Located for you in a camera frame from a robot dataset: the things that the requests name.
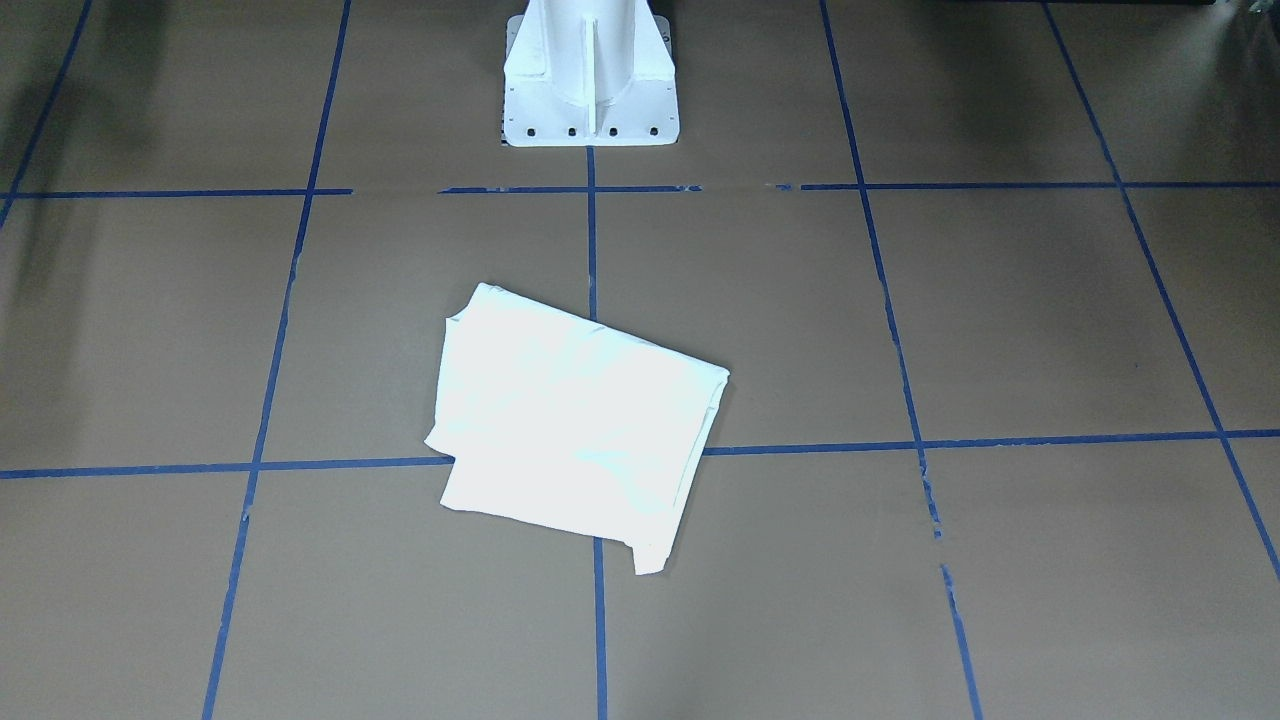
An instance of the floor tile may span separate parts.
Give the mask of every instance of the floor tile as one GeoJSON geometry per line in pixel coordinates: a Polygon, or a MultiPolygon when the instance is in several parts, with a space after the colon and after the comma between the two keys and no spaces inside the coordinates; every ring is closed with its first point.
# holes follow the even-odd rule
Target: floor tile
{"type": "Polygon", "coordinates": [[[703,462],[676,555],[609,544],[609,716],[966,717],[915,455],[703,462]]]}
{"type": "Polygon", "coordinates": [[[911,438],[856,196],[598,202],[600,322],[732,373],[712,446],[911,438]]]}
{"type": "Polygon", "coordinates": [[[832,5],[868,181],[1111,179],[1037,4],[832,5]]]}
{"type": "Polygon", "coordinates": [[[271,460],[435,455],[444,319],[480,282],[588,314],[573,195],[325,197],[311,215],[271,415],[271,460]]]}
{"type": "Polygon", "coordinates": [[[1231,448],[1275,547],[1280,542],[1280,439],[1234,439],[1231,448]]]}
{"type": "Polygon", "coordinates": [[[1280,592],[1219,443],[929,460],[986,717],[1280,703],[1280,592]]]}
{"type": "Polygon", "coordinates": [[[1117,192],[873,204],[927,437],[1212,428],[1117,192]]]}
{"type": "Polygon", "coordinates": [[[1130,195],[1222,423],[1280,427],[1280,190],[1130,195]]]}
{"type": "Polygon", "coordinates": [[[306,187],[328,5],[95,5],[22,190],[306,187]]]}
{"type": "Polygon", "coordinates": [[[1280,181],[1280,46],[1249,3],[1055,5],[1126,181],[1280,181]]]}
{"type": "Polygon", "coordinates": [[[817,3],[677,3],[680,141],[600,149],[604,184],[850,182],[840,96],[817,3]]]}
{"type": "Polygon", "coordinates": [[[0,482],[0,716],[198,717],[244,475],[0,482]]]}
{"type": "Polygon", "coordinates": [[[356,3],[321,183],[357,190],[582,186],[581,147],[502,143],[507,19],[525,3],[356,3]]]}
{"type": "Polygon", "coordinates": [[[445,474],[262,475],[220,720],[595,716],[590,538],[445,510],[445,474]]]}
{"type": "Polygon", "coordinates": [[[0,468],[248,460],[300,204],[18,202],[0,468]]]}

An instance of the white metal pedestal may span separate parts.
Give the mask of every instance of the white metal pedestal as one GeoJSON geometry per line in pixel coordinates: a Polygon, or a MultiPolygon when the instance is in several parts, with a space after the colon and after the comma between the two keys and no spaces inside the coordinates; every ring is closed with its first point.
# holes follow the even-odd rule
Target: white metal pedestal
{"type": "Polygon", "coordinates": [[[676,142],[669,38],[645,0],[530,0],[507,23],[503,138],[516,147],[676,142]]]}

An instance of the white fabric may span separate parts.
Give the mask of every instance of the white fabric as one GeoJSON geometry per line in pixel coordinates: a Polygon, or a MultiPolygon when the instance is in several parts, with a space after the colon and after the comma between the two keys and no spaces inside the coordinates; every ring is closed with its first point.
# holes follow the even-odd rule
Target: white fabric
{"type": "Polygon", "coordinates": [[[728,370],[481,283],[445,320],[440,503],[625,542],[659,573],[728,370]]]}

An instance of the folded white towel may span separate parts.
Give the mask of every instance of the folded white towel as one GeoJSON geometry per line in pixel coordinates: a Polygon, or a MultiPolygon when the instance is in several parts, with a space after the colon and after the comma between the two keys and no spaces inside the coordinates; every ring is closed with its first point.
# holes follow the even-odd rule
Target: folded white towel
{"type": "Polygon", "coordinates": [[[481,283],[445,320],[440,503],[671,556],[728,370],[481,283]]]}

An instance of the blue tape line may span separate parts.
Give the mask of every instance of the blue tape line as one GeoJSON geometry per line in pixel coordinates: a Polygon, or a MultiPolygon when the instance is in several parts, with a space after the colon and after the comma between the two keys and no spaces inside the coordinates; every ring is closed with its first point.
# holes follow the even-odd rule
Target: blue tape line
{"type": "Polygon", "coordinates": [[[230,632],[232,612],[236,609],[236,592],[239,588],[239,571],[244,560],[244,544],[248,541],[250,510],[257,493],[259,469],[266,447],[266,430],[271,421],[271,404],[275,400],[275,387],[280,375],[280,359],[284,355],[284,338],[289,327],[289,302],[293,296],[293,283],[298,278],[298,259],[306,242],[307,224],[311,219],[311,204],[315,197],[316,179],[320,174],[320,159],[324,154],[324,138],[329,128],[329,113],[333,96],[338,87],[338,69],[342,65],[342,49],[347,38],[347,23],[351,19],[351,0],[343,0],[342,23],[338,26],[338,42],[333,51],[333,64],[329,68],[329,86],[325,90],[324,108],[320,111],[320,128],[316,131],[315,151],[311,155],[311,173],[307,178],[307,193],[302,201],[302,215],[298,220],[298,233],[293,242],[293,259],[289,263],[289,279],[284,284],[284,301],[280,306],[280,322],[275,332],[275,350],[271,354],[271,369],[268,373],[266,391],[262,396],[262,416],[253,443],[255,469],[248,474],[244,486],[244,502],[241,507],[239,528],[236,533],[236,551],[232,553],[232,568],[227,578],[227,596],[223,600],[221,623],[218,628],[218,641],[214,646],[214,660],[209,670],[209,687],[205,691],[202,720],[212,720],[214,705],[218,701],[218,684],[221,679],[223,659],[227,653],[227,635],[230,632]]]}
{"type": "MultiPolygon", "coordinates": [[[[1243,182],[1201,182],[1201,181],[1172,181],[1172,182],[1125,182],[1124,187],[1143,190],[1212,190],[1212,188],[1280,188],[1280,182],[1268,181],[1243,181],[1243,182]]],[[[777,184],[778,190],[791,190],[790,184],[777,184]]],[[[865,187],[869,191],[881,190],[1112,190],[1112,182],[869,182],[863,184],[852,182],[818,182],[804,183],[800,190],[808,192],[826,191],[854,191],[865,187]]]]}
{"type": "Polygon", "coordinates": [[[428,468],[453,465],[453,457],[356,457],[340,460],[268,460],[259,465],[264,473],[292,470],[351,470],[361,468],[428,468]]]}
{"type": "Polygon", "coordinates": [[[0,480],[45,478],[118,478],[128,475],[192,475],[197,473],[247,473],[252,462],[205,462],[180,465],[122,465],[100,468],[32,468],[0,470],[0,480]]]}
{"type": "Polygon", "coordinates": [[[1229,438],[1280,437],[1280,428],[1267,428],[1260,430],[1226,430],[1224,434],[1229,438]]]}
{"type": "Polygon", "coordinates": [[[447,187],[436,195],[566,195],[586,192],[576,186],[534,186],[534,187],[447,187]]]}
{"type": "Polygon", "coordinates": [[[49,124],[49,117],[54,111],[54,102],[58,100],[58,94],[63,88],[63,83],[67,82],[67,73],[72,67],[72,58],[76,56],[76,49],[79,46],[79,38],[84,35],[84,23],[88,22],[88,13],[93,8],[93,0],[84,0],[81,6],[79,19],[76,20],[76,29],[72,32],[72,41],[67,45],[67,53],[63,55],[63,64],[58,67],[58,76],[54,78],[52,87],[49,88],[49,97],[45,97],[45,105],[40,109],[40,117],[36,118],[36,127],[31,131],[31,138],[27,140],[27,147],[22,152],[22,160],[18,161],[18,170],[13,174],[13,182],[9,183],[9,196],[5,197],[4,205],[0,206],[0,228],[4,227],[5,220],[9,218],[9,210],[13,208],[14,196],[18,193],[18,188],[22,186],[22,178],[27,176],[27,169],[31,167],[31,159],[36,155],[36,146],[40,143],[40,136],[45,133],[45,126],[49,124]]]}
{"type": "Polygon", "coordinates": [[[1201,182],[1201,181],[1175,181],[1175,182],[1125,182],[1125,187],[1133,188],[1157,188],[1157,190],[1216,190],[1216,188],[1280,188],[1280,182],[1271,181],[1225,181],[1225,182],[1201,182]]]}
{"type": "Polygon", "coordinates": [[[888,323],[890,337],[893,340],[893,350],[897,352],[897,368],[902,378],[902,398],[906,402],[906,416],[911,423],[911,439],[915,443],[915,456],[920,465],[920,483],[924,487],[924,498],[929,506],[929,518],[933,519],[933,537],[942,537],[942,519],[938,515],[938,505],[933,500],[933,483],[929,480],[929,462],[924,455],[924,442],[920,437],[920,420],[915,414],[915,397],[911,393],[911,379],[906,372],[906,355],[902,352],[902,340],[897,332],[897,319],[893,314],[893,297],[888,287],[888,277],[884,273],[884,258],[881,255],[879,236],[876,232],[876,218],[872,215],[872,200],[867,192],[867,176],[863,173],[861,155],[858,152],[858,135],[854,132],[854,118],[849,111],[849,96],[845,92],[845,77],[840,70],[840,56],[836,53],[836,37],[831,31],[831,15],[827,12],[827,0],[818,0],[822,9],[822,26],[827,33],[827,51],[831,55],[831,70],[836,78],[836,92],[840,96],[840,110],[845,118],[845,135],[849,137],[849,154],[854,161],[854,174],[858,176],[858,193],[863,201],[863,217],[867,220],[867,234],[872,243],[872,258],[876,260],[876,277],[879,279],[881,291],[884,295],[884,319],[888,323]]]}
{"type": "MultiPolygon", "coordinates": [[[[595,147],[586,147],[586,272],[588,305],[593,322],[599,319],[596,304],[595,273],[595,147]]],[[[604,543],[600,538],[591,541],[593,568],[595,574],[595,716],[607,720],[609,716],[609,673],[608,647],[604,642],[604,543]]]]}
{"type": "Polygon", "coordinates": [[[609,717],[608,644],[604,628],[604,542],[591,539],[591,559],[595,571],[595,717],[609,717]]]}
{"type": "MultiPolygon", "coordinates": [[[[305,187],[283,188],[243,188],[243,190],[74,190],[56,192],[18,192],[15,200],[122,200],[122,199],[170,199],[170,197],[278,197],[303,196],[305,187]]],[[[323,187],[311,191],[312,195],[352,195],[349,187],[323,187]]]]}
{"type": "Polygon", "coordinates": [[[878,452],[887,450],[915,450],[911,441],[901,442],[827,442],[815,445],[740,445],[708,447],[704,457],[741,455],[818,455],[824,452],[878,452]]]}
{"type": "Polygon", "coordinates": [[[1138,238],[1138,245],[1142,246],[1142,255],[1147,260],[1147,268],[1151,270],[1151,278],[1156,283],[1156,290],[1160,291],[1160,300],[1165,304],[1165,311],[1169,314],[1169,322],[1174,325],[1174,333],[1178,336],[1178,343],[1181,345],[1183,355],[1187,357],[1187,364],[1190,366],[1192,375],[1196,378],[1196,387],[1199,388],[1201,398],[1204,401],[1204,409],[1208,410],[1210,419],[1213,421],[1213,429],[1217,433],[1217,438],[1222,443],[1222,451],[1226,454],[1228,462],[1231,465],[1231,473],[1235,474],[1235,483],[1240,488],[1240,495],[1244,497],[1244,503],[1249,509],[1249,515],[1253,518],[1253,527],[1257,529],[1258,538],[1262,541],[1262,547],[1266,548],[1267,556],[1271,560],[1271,570],[1275,573],[1276,579],[1280,580],[1280,556],[1276,555],[1275,543],[1271,542],[1271,533],[1267,532],[1266,523],[1262,520],[1262,514],[1258,512],[1258,506],[1253,500],[1253,492],[1249,489],[1249,483],[1244,479],[1244,473],[1240,470],[1240,465],[1235,460],[1235,451],[1231,450],[1231,441],[1222,427],[1222,419],[1217,414],[1213,398],[1210,396],[1208,384],[1204,382],[1204,375],[1201,373],[1199,363],[1196,361],[1196,354],[1192,352],[1192,345],[1190,341],[1187,340],[1187,332],[1183,329],[1183,323],[1178,319],[1178,311],[1174,309],[1174,301],[1169,296],[1169,290],[1165,287],[1165,281],[1160,274],[1160,268],[1156,265],[1156,256],[1152,254],[1151,245],[1147,242],[1147,234],[1143,232],[1142,223],[1138,220],[1138,213],[1134,210],[1133,202],[1129,200],[1129,191],[1125,190],[1124,181],[1120,178],[1120,168],[1116,165],[1115,158],[1111,155],[1111,147],[1107,145],[1107,138],[1102,133],[1102,126],[1098,123],[1098,117],[1093,111],[1093,104],[1089,102],[1089,96],[1084,92],[1084,85],[1080,82],[1080,76],[1075,72],[1075,63],[1071,60],[1071,54],[1066,49],[1066,41],[1062,38],[1062,32],[1059,29],[1057,22],[1053,19],[1053,12],[1044,1],[1041,3],[1041,9],[1044,12],[1044,19],[1048,20],[1050,29],[1053,32],[1053,40],[1057,42],[1059,51],[1062,54],[1062,60],[1066,63],[1066,69],[1071,76],[1071,82],[1075,85],[1075,92],[1080,97],[1080,104],[1084,105],[1084,111],[1089,117],[1089,124],[1093,127],[1093,135],[1098,138],[1098,145],[1102,149],[1102,156],[1111,168],[1115,187],[1120,191],[1120,197],[1124,200],[1125,211],[1129,214],[1129,222],[1133,224],[1133,232],[1138,238]]]}
{"type": "Polygon", "coordinates": [[[1217,433],[1212,430],[1190,430],[1176,433],[1117,433],[1093,436],[1044,436],[1044,437],[1004,437],[979,439],[927,439],[924,447],[929,450],[966,448],[966,447],[1029,447],[1046,445],[1108,445],[1123,442],[1178,442],[1192,439],[1217,439],[1217,433]]]}
{"type": "MultiPolygon", "coordinates": [[[[1226,430],[1230,438],[1280,438],[1280,428],[1251,428],[1226,430]]],[[[1174,433],[1119,433],[1089,436],[1028,436],[972,439],[925,439],[927,450],[956,450],[982,447],[1036,447],[1071,445],[1107,445],[1142,442],[1187,442],[1219,439],[1215,430],[1189,430],[1174,433]]],[[[842,452],[886,452],[914,450],[915,442],[828,442],[809,445],[736,445],[707,447],[704,457],[733,457],[758,455],[822,455],[842,452]]],[[[421,468],[433,465],[452,465],[448,456],[407,456],[407,457],[339,457],[329,460],[264,460],[261,462],[205,462],[174,465],[113,465],[96,468],[18,468],[0,470],[0,480],[23,480],[38,478],[105,478],[123,475],[188,475],[198,473],[247,473],[257,469],[264,473],[289,470],[340,470],[358,468],[421,468]]]]}
{"type": "Polygon", "coordinates": [[[973,710],[973,720],[982,720],[982,700],[978,697],[978,680],[973,673],[973,657],[969,655],[969,638],[964,632],[964,618],[960,616],[960,606],[956,603],[955,580],[951,578],[951,569],[942,564],[942,584],[947,588],[947,605],[951,606],[951,625],[956,630],[956,646],[960,648],[960,664],[964,666],[964,680],[969,687],[969,707],[973,710]]]}
{"type": "Polygon", "coordinates": [[[581,195],[591,192],[701,192],[700,184],[602,184],[602,186],[515,186],[447,187],[436,195],[581,195]]]}
{"type": "Polygon", "coordinates": [[[599,306],[595,293],[595,147],[586,147],[586,277],[588,306],[591,322],[598,322],[599,306]]]}
{"type": "Polygon", "coordinates": [[[602,184],[595,192],[701,192],[700,184],[602,184]]]}

